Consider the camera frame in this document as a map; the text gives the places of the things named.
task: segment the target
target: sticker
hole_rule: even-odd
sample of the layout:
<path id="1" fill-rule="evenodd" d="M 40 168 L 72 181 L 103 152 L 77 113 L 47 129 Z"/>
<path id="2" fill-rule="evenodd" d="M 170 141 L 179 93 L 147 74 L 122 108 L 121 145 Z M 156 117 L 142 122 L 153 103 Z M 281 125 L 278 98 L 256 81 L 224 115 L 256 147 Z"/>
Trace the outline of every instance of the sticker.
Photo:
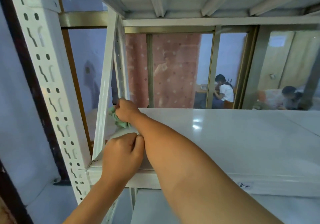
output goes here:
<path id="1" fill-rule="evenodd" d="M 252 189 L 253 182 L 237 182 L 237 185 L 242 189 Z"/>
<path id="2" fill-rule="evenodd" d="M 270 47 L 283 47 L 286 43 L 287 36 L 270 36 L 269 46 Z"/>

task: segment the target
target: girl in white shirt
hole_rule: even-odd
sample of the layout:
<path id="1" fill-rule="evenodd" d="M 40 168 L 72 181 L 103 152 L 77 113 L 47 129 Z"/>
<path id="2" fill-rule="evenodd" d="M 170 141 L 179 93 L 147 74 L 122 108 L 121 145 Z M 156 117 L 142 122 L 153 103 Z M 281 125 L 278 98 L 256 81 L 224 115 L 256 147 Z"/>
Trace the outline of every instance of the girl in white shirt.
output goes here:
<path id="1" fill-rule="evenodd" d="M 231 84 L 226 81 L 226 78 L 219 74 L 215 78 L 215 84 L 219 86 L 220 93 L 216 90 L 213 92 L 212 108 L 223 109 L 224 101 L 227 100 L 233 103 L 234 92 Z"/>

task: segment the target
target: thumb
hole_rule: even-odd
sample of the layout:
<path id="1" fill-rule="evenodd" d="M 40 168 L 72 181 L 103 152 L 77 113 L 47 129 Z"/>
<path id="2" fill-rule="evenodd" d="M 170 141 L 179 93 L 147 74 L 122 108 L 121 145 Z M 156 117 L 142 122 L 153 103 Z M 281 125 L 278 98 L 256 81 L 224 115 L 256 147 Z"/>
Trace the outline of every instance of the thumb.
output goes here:
<path id="1" fill-rule="evenodd" d="M 136 142 L 134 145 L 134 149 L 132 151 L 132 154 L 136 157 L 143 157 L 144 152 L 144 138 L 141 135 L 138 135 L 136 137 Z"/>

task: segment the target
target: black hair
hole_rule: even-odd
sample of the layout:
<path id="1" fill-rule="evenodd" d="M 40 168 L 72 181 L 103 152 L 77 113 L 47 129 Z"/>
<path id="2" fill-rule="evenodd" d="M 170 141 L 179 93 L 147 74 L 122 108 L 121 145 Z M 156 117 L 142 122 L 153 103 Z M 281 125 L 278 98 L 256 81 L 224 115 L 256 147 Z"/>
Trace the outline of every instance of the black hair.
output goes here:
<path id="1" fill-rule="evenodd" d="M 214 81 L 216 82 L 221 81 L 223 85 L 229 85 L 233 89 L 233 86 L 228 81 L 226 81 L 226 78 L 222 74 L 219 74 L 218 76 L 216 76 Z"/>
<path id="2" fill-rule="evenodd" d="M 288 94 L 294 94 L 296 92 L 296 88 L 293 86 L 286 86 L 282 89 L 282 94 L 288 95 Z"/>

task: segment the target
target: green cloth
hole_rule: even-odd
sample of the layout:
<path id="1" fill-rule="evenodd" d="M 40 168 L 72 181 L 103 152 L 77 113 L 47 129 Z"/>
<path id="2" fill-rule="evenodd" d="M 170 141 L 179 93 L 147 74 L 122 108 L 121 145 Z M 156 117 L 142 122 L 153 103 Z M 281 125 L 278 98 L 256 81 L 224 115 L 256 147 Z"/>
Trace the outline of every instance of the green cloth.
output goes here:
<path id="1" fill-rule="evenodd" d="M 128 122 L 123 122 L 121 121 L 118 116 L 116 115 L 116 109 L 114 108 L 114 106 L 112 106 L 111 108 L 109 108 L 109 114 L 114 118 L 115 120 L 115 125 L 122 127 L 122 128 L 128 128 L 131 127 L 131 124 Z"/>

